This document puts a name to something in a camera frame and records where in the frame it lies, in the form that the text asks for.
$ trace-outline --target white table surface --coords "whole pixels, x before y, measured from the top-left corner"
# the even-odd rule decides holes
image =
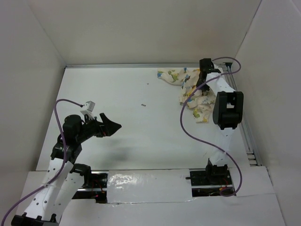
[[[179,86],[157,78],[156,68],[67,68],[57,99],[92,100],[95,115],[104,112],[122,125],[112,137],[84,142],[77,163],[92,170],[204,168],[213,148],[182,131],[179,93]],[[81,115],[77,106],[63,102],[58,114],[61,122],[70,114]],[[192,135],[206,141],[214,142],[219,136],[212,118],[208,124],[197,124],[191,110],[185,110],[183,123]],[[58,134],[53,114],[36,170],[47,170]],[[240,128],[234,132],[230,150],[241,167],[249,166]]]
[[[178,200],[177,196],[180,191],[185,192],[185,197],[191,196],[191,190],[183,189],[183,186],[187,184],[185,178],[182,177],[185,171],[180,169],[163,174],[160,173],[161,171],[155,170],[153,174],[149,170],[132,172],[132,174],[140,175],[135,177],[135,180],[138,181],[136,180],[128,187],[133,188],[136,185],[134,193],[131,194],[125,188],[123,197],[120,196],[121,193],[116,196],[131,201],[131,199],[137,199],[135,193],[139,192],[138,196],[142,203],[98,204],[94,200],[71,200],[63,214],[60,226],[285,226],[265,167],[243,169],[245,186],[241,190],[241,196],[190,197],[189,201],[182,202],[173,200]],[[120,175],[128,174],[128,171],[120,171]],[[29,172],[22,196],[39,186],[44,175],[45,172]],[[167,181],[173,182],[173,189],[162,188],[158,191],[158,195],[163,197],[166,202],[153,202],[157,191],[154,190],[153,193],[150,193],[148,188],[150,184],[143,183],[143,181],[153,178],[154,175],[166,179],[160,180],[159,178],[158,184],[153,185],[154,187],[168,188],[170,185]],[[232,176],[236,180],[238,175],[233,174]],[[249,193],[255,187],[265,187],[265,189],[257,190],[256,194]],[[108,187],[107,192],[108,196],[115,200],[113,196],[116,194],[116,187]],[[17,214],[23,214],[32,198],[19,205]]]

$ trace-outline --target floral cloth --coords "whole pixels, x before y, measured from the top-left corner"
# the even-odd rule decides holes
[[[157,76],[172,85],[181,86],[179,102],[183,104],[195,90],[198,81],[199,69],[188,70],[158,68]],[[187,107],[192,110],[196,122],[206,123],[213,111],[215,95],[210,91],[198,90],[188,101]]]

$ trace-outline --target cloth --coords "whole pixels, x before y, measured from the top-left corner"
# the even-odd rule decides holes
[[[169,84],[181,86],[179,102],[183,105],[196,88],[199,72],[199,69],[188,70],[186,67],[182,69],[158,68],[157,77]],[[188,101],[187,107],[192,110],[196,122],[207,123],[214,103],[215,95],[211,90],[198,90]]]

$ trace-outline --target red wire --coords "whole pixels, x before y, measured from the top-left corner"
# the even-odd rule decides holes
[[[225,178],[223,178],[223,180],[226,182],[226,186],[225,186],[226,188],[228,186],[228,181]]]
[[[103,188],[102,188],[102,185],[97,181],[97,180],[94,180],[95,182],[97,182],[100,186],[100,189],[102,190],[102,193],[103,193]]]

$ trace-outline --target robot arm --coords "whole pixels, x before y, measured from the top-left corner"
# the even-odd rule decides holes
[[[242,92],[237,92],[231,88],[225,79],[220,77],[221,73],[222,69],[214,67],[211,59],[200,60],[200,75],[197,86],[206,81],[207,84],[201,90],[208,91],[211,88],[216,95],[212,118],[218,129],[218,134],[214,144],[229,152],[232,134],[242,121],[244,95]],[[227,164],[228,157],[217,149],[208,161],[208,165],[211,168],[216,166],[216,169],[218,169],[217,167],[225,168],[224,166]]]
[[[87,184],[91,168],[75,163],[82,150],[81,143],[93,136],[109,137],[121,128],[120,124],[110,121],[104,113],[100,114],[103,122],[97,121],[92,114],[94,105],[92,101],[88,101],[82,107],[85,121],[79,115],[69,115],[65,118],[63,134],[67,144],[67,161],[64,168],[53,183],[47,184],[63,164],[63,143],[59,135],[42,183],[45,188],[36,193],[22,216],[14,216],[12,226],[58,226],[76,191]]]

